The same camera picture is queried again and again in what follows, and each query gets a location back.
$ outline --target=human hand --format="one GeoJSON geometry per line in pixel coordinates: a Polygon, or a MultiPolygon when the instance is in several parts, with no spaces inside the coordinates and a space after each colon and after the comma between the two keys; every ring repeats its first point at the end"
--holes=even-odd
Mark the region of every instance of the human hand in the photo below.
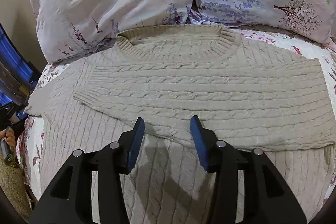
{"type": "Polygon", "coordinates": [[[0,140],[6,136],[6,143],[11,147],[11,150],[15,153],[16,146],[15,146],[15,136],[14,136],[14,130],[10,127],[7,130],[0,131],[0,140]]]}

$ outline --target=tree print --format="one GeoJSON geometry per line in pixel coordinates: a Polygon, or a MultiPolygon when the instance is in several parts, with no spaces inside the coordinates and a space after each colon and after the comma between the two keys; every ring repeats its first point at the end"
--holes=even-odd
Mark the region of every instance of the tree print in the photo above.
{"type": "Polygon", "coordinates": [[[316,27],[320,25],[320,20],[308,0],[290,0],[283,7],[274,5],[274,9],[285,13],[280,23],[284,23],[292,30],[309,34],[316,31],[316,27]]]}

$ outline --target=ribbed neckline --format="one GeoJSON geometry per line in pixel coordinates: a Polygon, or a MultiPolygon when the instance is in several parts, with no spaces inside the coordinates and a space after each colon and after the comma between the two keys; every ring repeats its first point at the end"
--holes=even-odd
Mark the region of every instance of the ribbed neckline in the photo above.
{"type": "Polygon", "coordinates": [[[140,61],[214,61],[224,60],[234,54],[242,43],[241,36],[220,25],[160,25],[142,27],[120,32],[117,35],[117,46],[120,51],[131,59],[140,61]],[[181,39],[214,41],[209,49],[189,54],[149,53],[136,48],[133,44],[141,40],[181,39]]]}

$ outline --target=metal screw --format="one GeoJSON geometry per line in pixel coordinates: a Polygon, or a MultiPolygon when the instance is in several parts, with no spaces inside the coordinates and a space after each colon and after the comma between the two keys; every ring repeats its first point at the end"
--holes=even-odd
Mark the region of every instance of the metal screw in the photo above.
{"type": "Polygon", "coordinates": [[[118,142],[110,143],[110,148],[112,148],[112,149],[117,149],[119,146],[120,146],[120,144],[118,142]]]}
{"type": "Polygon", "coordinates": [[[72,153],[75,157],[79,157],[82,154],[82,150],[77,149],[72,153]]]}
{"type": "Polygon", "coordinates": [[[14,160],[13,158],[14,158],[13,155],[9,155],[9,157],[6,158],[6,163],[7,163],[7,165],[10,165],[10,164],[12,163],[12,161],[14,160]]]}
{"type": "Polygon", "coordinates": [[[218,147],[225,147],[226,146],[226,142],[225,141],[222,141],[222,140],[219,140],[216,142],[216,145],[218,147]]]}
{"type": "Polygon", "coordinates": [[[263,151],[260,148],[253,149],[253,152],[258,156],[263,154],[263,151]]]}

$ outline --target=cable knit sweater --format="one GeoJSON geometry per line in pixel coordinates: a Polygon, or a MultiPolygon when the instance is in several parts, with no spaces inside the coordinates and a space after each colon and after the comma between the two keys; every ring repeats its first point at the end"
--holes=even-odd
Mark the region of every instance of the cable knit sweater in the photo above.
{"type": "Polygon", "coordinates": [[[143,117],[138,164],[122,184],[131,223],[204,223],[213,177],[193,148],[197,114],[235,147],[274,151],[268,156],[307,218],[320,207],[335,119],[318,60],[220,26],[155,26],[120,33],[113,49],[74,62],[48,85],[27,111],[45,118],[42,190],[73,150],[98,150],[143,117]]]}

